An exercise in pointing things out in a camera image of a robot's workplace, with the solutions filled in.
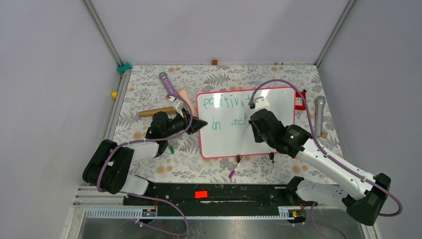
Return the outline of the pink framed whiteboard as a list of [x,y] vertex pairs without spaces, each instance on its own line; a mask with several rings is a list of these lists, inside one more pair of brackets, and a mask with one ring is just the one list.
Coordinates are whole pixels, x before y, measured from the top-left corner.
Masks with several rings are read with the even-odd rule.
[[[196,97],[199,119],[208,124],[200,129],[201,155],[204,158],[259,155],[273,152],[266,143],[256,143],[249,124],[249,108],[253,90],[199,93]],[[262,88],[256,98],[263,97],[270,111],[283,124],[295,122],[295,90],[291,87]]]

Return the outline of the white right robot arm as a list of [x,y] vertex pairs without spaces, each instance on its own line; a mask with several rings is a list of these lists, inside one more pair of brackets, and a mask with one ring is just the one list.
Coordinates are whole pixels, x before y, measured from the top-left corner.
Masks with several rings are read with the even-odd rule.
[[288,203],[330,202],[345,210],[357,222],[372,226],[381,215],[387,200],[391,178],[384,173],[373,175],[358,169],[337,155],[330,160],[324,149],[310,132],[291,124],[284,126],[267,109],[256,111],[249,120],[256,142],[267,143],[280,154],[297,158],[316,168],[337,186],[318,186],[304,179],[293,180],[285,192]]

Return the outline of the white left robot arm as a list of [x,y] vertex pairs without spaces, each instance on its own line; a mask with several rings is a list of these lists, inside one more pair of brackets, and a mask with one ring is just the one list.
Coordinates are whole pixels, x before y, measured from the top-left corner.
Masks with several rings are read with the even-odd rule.
[[82,179],[102,191],[116,194],[127,182],[133,159],[161,156],[169,146],[169,140],[184,133],[193,134],[207,125],[206,121],[192,116],[186,110],[173,119],[166,112],[156,112],[145,139],[122,144],[104,139],[85,167]]

